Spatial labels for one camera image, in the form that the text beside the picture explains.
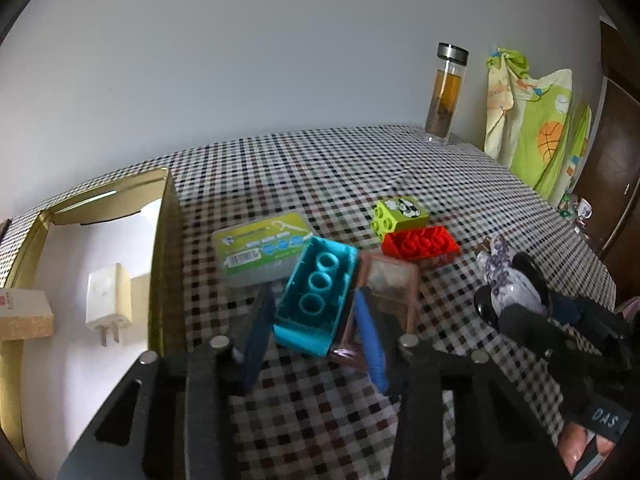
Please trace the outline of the right hand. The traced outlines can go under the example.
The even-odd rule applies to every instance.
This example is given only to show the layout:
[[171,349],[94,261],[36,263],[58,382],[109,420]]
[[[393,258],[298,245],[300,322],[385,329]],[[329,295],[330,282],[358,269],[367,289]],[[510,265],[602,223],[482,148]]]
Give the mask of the right hand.
[[[598,453],[605,460],[615,448],[615,443],[598,434],[594,438]],[[570,474],[574,474],[579,460],[585,453],[587,444],[588,431],[586,428],[570,420],[564,424],[556,448]]]

